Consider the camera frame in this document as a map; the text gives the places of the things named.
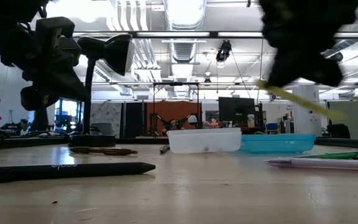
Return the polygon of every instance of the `wooden table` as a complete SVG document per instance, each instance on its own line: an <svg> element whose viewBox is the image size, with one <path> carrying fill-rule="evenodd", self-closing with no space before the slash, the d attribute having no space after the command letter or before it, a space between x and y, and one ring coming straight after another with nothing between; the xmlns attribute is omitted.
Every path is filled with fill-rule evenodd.
<svg viewBox="0 0 358 224"><path fill-rule="evenodd" d="M0 150L0 166L142 161L145 175L0 184L0 223L358 224L358 171L275 169L241 153L70 154L64 146ZM313 152L346 151L316 146Z"/></svg>

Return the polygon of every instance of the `lamp stem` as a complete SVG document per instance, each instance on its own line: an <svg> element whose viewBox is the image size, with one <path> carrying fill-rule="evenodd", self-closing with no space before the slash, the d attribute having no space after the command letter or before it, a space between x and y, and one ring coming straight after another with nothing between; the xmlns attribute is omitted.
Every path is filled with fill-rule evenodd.
<svg viewBox="0 0 358 224"><path fill-rule="evenodd" d="M93 70L96 60L88 59L88 67L86 68L85 89L88 91L89 100L84 102L84 130L83 134L91 134L91 95L92 95L92 79Z"/></svg>

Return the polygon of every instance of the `desk lamp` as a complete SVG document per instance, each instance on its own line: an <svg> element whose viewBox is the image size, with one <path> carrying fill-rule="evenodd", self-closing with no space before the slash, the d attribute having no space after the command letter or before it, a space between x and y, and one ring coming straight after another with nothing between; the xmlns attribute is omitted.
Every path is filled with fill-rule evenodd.
<svg viewBox="0 0 358 224"><path fill-rule="evenodd" d="M81 37L77 43L82 48L81 53L88 58L85 88L88 91L89 98L84 102L83 134L90 134L91 91L93 70L96 61L100 59L104 60L109 68L119 75L124 76L132 65L134 45L132 36L129 34L116 35L107 41L91 37Z"/></svg>

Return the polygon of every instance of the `fluorescent light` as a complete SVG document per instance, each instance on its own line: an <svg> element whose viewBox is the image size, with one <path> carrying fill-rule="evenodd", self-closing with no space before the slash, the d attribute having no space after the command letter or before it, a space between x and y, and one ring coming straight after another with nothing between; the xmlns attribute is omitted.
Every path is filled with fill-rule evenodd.
<svg viewBox="0 0 358 224"><path fill-rule="evenodd" d="M106 82L93 82L92 85L111 85L111 84Z"/></svg>
<svg viewBox="0 0 358 224"><path fill-rule="evenodd" d="M248 7L247 2L209 2L207 7ZM249 7L260 7L259 4L251 3Z"/></svg>
<svg viewBox="0 0 358 224"><path fill-rule="evenodd" d="M338 38L355 38L358 37L358 32L340 32L335 34Z"/></svg>
<svg viewBox="0 0 358 224"><path fill-rule="evenodd" d="M208 37L209 32L176 31L176 32L138 32L138 37Z"/></svg>
<svg viewBox="0 0 358 224"><path fill-rule="evenodd" d="M218 37L262 37L261 32L218 32Z"/></svg>
<svg viewBox="0 0 358 224"><path fill-rule="evenodd" d="M152 82L111 82L111 85L153 85Z"/></svg>
<svg viewBox="0 0 358 224"><path fill-rule="evenodd" d="M161 40L163 44L205 44L206 40Z"/></svg>

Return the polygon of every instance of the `ceiling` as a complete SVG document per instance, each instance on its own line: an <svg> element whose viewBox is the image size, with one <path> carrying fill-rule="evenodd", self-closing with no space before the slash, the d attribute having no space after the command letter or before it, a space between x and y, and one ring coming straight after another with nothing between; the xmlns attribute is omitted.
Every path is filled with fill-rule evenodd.
<svg viewBox="0 0 358 224"><path fill-rule="evenodd" d="M84 6L80 7L81 4L77 4L78 2L84 3ZM148 0L146 3L147 26L149 29L166 30L163 1ZM108 31L109 28L106 25L106 18L112 16L112 11L106 4L108 4L107 1L59 0L59 3L54 6L48 6L47 9L49 16L69 17L76 24L76 31ZM121 16L120 7L121 5L119 4L118 18ZM84 22L81 20L81 17L84 15L87 15L91 19L88 20L88 22ZM260 8L255 2L252 3L252 7L247 8L245 1L207 0L203 30L259 31L262 27L260 21L261 15ZM128 8L128 23L130 19L130 9ZM343 27L342 31L357 32L358 20L353 25ZM268 73L275 49L271 48L266 41L262 41L261 39L232 39L233 54L226 60L226 64L223 68L218 68L214 57L216 55L216 49L222 41L222 39L206 39L205 43L198 44L194 61L195 65L193 67L192 76L188 79L189 82L202 82L206 76L206 72L211 73L210 77L212 82L241 82L241 76L243 79L252 81L253 79L264 77ZM155 58L161 68L161 77L171 78L172 69L169 44L162 43L162 39L152 39L151 43ZM341 53L344 56L344 60L341 63L344 72L351 73L356 71L358 69L358 43L345 48ZM75 70L78 76L84 79L85 66L79 65ZM111 73L108 75L114 79L114 74ZM94 80L96 82L103 81L98 77L95 77ZM358 82L358 74L349 77L346 82ZM338 89L337 92L344 93L354 90L355 88L356 86L345 86Z"/></svg>

